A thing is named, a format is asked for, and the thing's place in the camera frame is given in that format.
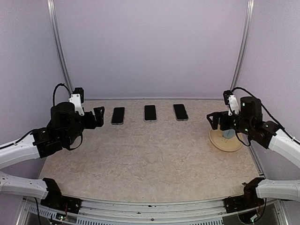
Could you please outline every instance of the metal corner post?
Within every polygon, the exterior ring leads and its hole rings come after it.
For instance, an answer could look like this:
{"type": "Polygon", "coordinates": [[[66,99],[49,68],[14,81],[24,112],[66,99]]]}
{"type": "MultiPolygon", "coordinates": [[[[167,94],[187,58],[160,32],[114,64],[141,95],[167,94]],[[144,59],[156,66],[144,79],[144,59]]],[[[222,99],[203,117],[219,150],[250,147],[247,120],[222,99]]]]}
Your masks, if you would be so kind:
{"type": "Polygon", "coordinates": [[[241,70],[244,55],[246,52],[247,41],[248,41],[248,36],[249,36],[249,32],[250,32],[253,7],[254,7],[254,0],[248,0],[246,19],[245,19],[245,24],[244,24],[244,31],[243,31],[243,36],[242,36],[242,42],[240,45],[240,52],[239,52],[239,56],[238,56],[238,61],[235,66],[234,76],[233,76],[233,80],[232,80],[232,83],[230,86],[230,90],[232,90],[234,87],[236,87],[238,84],[238,81],[239,81],[240,70],[241,70]]]}
{"type": "Polygon", "coordinates": [[[61,47],[60,34],[59,34],[59,29],[58,29],[58,24],[57,24],[57,19],[56,19],[54,0],[47,0],[47,4],[48,4],[50,22],[51,22],[52,30],[53,30],[53,34],[54,34],[56,50],[57,50],[58,57],[60,59],[60,66],[61,66],[61,70],[63,73],[63,77],[65,80],[66,86],[70,89],[70,91],[72,91],[73,86],[72,86],[72,83],[71,83],[71,80],[69,77],[65,57],[64,57],[63,50],[61,47]]]}

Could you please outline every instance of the marble tabletop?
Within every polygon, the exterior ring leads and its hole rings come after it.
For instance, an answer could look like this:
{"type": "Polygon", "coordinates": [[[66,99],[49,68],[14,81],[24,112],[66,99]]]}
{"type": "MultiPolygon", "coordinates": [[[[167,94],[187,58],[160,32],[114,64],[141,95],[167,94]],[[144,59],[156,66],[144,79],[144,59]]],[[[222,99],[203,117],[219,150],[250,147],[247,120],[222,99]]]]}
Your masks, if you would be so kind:
{"type": "Polygon", "coordinates": [[[49,156],[40,174],[55,179],[65,195],[148,203],[204,200],[241,194],[242,183],[258,176],[246,147],[227,153],[209,140],[206,115],[226,110],[223,101],[103,100],[83,106],[85,111],[104,106],[104,126],[85,130],[78,149],[49,156]],[[175,118],[173,104],[180,103],[187,121],[175,118]],[[156,122],[144,122],[144,105],[156,105],[156,122]],[[113,108],[122,106],[124,124],[112,125],[113,108]]]}

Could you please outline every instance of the phone screen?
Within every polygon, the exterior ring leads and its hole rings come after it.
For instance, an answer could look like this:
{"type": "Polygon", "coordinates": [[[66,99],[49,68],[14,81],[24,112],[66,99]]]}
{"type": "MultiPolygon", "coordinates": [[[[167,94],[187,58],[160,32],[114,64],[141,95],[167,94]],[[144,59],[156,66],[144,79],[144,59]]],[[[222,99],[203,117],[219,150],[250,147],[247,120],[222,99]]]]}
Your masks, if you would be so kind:
{"type": "Polygon", "coordinates": [[[187,111],[183,104],[174,104],[173,107],[177,120],[188,120],[187,111]]]}
{"type": "Polygon", "coordinates": [[[145,119],[145,121],[156,121],[157,120],[155,105],[145,105],[144,119],[145,119]]]}
{"type": "Polygon", "coordinates": [[[123,124],[124,123],[124,107],[118,107],[113,109],[112,124],[123,124]]]}

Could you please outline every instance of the blue object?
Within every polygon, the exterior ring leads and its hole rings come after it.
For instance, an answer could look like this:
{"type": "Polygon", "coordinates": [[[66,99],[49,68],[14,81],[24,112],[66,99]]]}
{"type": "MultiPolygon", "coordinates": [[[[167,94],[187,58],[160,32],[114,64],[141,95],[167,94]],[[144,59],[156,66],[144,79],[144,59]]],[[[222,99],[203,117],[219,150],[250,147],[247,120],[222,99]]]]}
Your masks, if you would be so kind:
{"type": "Polygon", "coordinates": [[[235,135],[235,130],[233,129],[223,131],[223,137],[226,139],[233,138],[234,135],[235,135]]]}

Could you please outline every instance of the white wall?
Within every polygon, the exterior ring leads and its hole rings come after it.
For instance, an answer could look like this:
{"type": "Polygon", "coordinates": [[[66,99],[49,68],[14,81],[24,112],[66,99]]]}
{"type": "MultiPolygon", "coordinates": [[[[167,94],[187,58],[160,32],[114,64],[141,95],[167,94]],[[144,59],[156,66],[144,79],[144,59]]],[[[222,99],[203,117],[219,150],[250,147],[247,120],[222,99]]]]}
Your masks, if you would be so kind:
{"type": "Polygon", "coordinates": [[[86,98],[221,98],[247,0],[63,0],[70,78],[86,98]]]}
{"type": "MultiPolygon", "coordinates": [[[[46,1],[0,2],[0,143],[45,127],[52,91],[63,82],[46,1]]],[[[57,102],[66,99],[57,92],[57,102]]],[[[37,178],[43,160],[4,168],[11,175],[37,178]]],[[[15,224],[21,196],[0,195],[0,224],[15,224]]]]}
{"type": "MultiPolygon", "coordinates": [[[[255,0],[239,86],[260,98],[291,134],[300,139],[300,1],[255,0]]],[[[269,179],[300,179],[300,169],[271,150],[254,144],[269,179]]],[[[300,203],[287,202],[292,225],[300,203]]]]}

